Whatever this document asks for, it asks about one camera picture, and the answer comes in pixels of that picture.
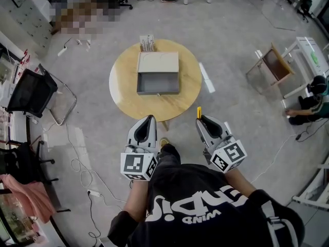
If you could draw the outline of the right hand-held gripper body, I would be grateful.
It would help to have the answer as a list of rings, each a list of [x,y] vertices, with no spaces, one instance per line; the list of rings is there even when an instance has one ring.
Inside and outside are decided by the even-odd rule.
[[[220,172],[227,173],[239,166],[247,157],[247,152],[239,139],[232,134],[219,143],[206,147],[203,155],[209,165],[214,165]]]

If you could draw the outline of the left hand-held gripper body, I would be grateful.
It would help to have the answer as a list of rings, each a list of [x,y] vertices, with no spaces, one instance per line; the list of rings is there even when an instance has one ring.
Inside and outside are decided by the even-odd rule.
[[[120,173],[131,181],[149,181],[158,165],[157,141],[139,143],[128,139],[121,153]]]

